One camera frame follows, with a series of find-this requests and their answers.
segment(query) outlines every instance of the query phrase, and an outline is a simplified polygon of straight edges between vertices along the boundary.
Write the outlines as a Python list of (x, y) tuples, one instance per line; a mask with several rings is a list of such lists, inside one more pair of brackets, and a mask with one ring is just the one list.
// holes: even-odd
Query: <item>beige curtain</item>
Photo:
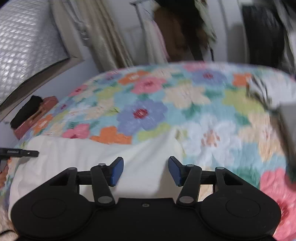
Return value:
[(76, 0), (89, 46), (104, 71), (133, 66), (105, 0)]

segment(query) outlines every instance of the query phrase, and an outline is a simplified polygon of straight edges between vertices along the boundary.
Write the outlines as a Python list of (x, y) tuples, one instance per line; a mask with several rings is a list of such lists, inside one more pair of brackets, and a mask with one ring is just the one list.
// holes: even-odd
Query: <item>pink flower pattern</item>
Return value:
[(85, 91), (87, 89), (87, 85), (81, 85), (78, 88), (76, 88), (70, 95), (69, 97), (79, 95), (81, 92)]
[(154, 93), (163, 88), (162, 84), (166, 83), (166, 79), (156, 77), (146, 77), (138, 81), (134, 89), (135, 94)]
[(296, 238), (296, 185), (291, 184), (285, 170), (266, 171), (260, 178), (260, 190), (270, 196), (281, 208), (281, 221), (274, 233), (278, 241)]
[(68, 129), (62, 134), (63, 138), (85, 139), (89, 136), (89, 124), (79, 124), (74, 129)]
[(183, 65), (183, 68), (189, 72), (205, 69), (208, 66), (205, 62), (192, 62)]

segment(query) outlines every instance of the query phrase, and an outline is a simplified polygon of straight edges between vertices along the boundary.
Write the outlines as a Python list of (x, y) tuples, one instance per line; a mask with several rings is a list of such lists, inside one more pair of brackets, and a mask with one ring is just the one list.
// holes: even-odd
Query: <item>white sheet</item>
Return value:
[(249, 81), (249, 94), (259, 97), (270, 110), (276, 110), (282, 104), (296, 103), (296, 82), (278, 78), (259, 78), (253, 76)]
[[(39, 157), (20, 160), (10, 189), (9, 217), (17, 200), (61, 171), (69, 167), (90, 170), (98, 163), (109, 165), (118, 156), (124, 159), (124, 170), (117, 185), (111, 188), (116, 201), (119, 197), (176, 200), (181, 188), (175, 185), (167, 164), (170, 156), (182, 162), (182, 147), (175, 135), (176, 130), (172, 130), (138, 145), (106, 145), (89, 139), (37, 136), (26, 149), (39, 151)], [(93, 201), (91, 186), (81, 185), (80, 194)]]

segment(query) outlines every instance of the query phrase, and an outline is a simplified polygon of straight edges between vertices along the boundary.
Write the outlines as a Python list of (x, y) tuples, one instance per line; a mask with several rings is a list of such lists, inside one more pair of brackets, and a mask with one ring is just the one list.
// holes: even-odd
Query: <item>black cloth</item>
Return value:
[(296, 12), (296, 1), (295, 0), (282, 0), (283, 3), (289, 5)]
[(196, 35), (195, 27), (191, 24), (184, 23), (182, 25), (182, 32), (188, 44), (195, 61), (203, 61), (202, 52), (200, 49), (200, 41)]
[(268, 7), (243, 6), (250, 63), (277, 68), (284, 52), (284, 26)]
[(42, 102), (43, 100), (41, 97), (32, 95), (30, 100), (18, 111), (16, 116), (10, 122), (11, 128), (17, 129), (24, 121), (34, 115), (38, 111)]
[(156, 2), (178, 15), (187, 25), (192, 24), (195, 28), (201, 28), (204, 23), (194, 0), (156, 0)]
[(8, 0), (0, 0), (0, 8), (2, 8), (2, 6), (7, 2), (8, 2)]

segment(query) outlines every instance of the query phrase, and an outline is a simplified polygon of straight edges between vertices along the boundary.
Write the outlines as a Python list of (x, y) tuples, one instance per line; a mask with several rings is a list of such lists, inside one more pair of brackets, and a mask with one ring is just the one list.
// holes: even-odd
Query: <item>floral bedspread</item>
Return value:
[(20, 146), (41, 134), (136, 144), (178, 126), (184, 163), (226, 167), (272, 197), (282, 210), (274, 237), (290, 241), (296, 238), (296, 188), (286, 175), (276, 118), (246, 96), (253, 74), (277, 78), (279, 85), (293, 81), (271, 68), (203, 62), (106, 72), (59, 102)]

